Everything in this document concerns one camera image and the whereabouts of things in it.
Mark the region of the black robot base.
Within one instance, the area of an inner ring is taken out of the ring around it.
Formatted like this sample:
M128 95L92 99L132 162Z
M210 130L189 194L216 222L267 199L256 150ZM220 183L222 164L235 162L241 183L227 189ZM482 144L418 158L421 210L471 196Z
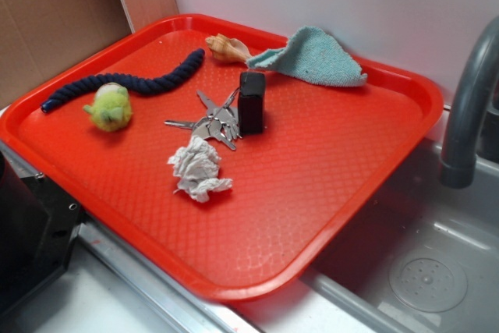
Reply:
M1 156L1 318L66 272L83 208L45 176Z

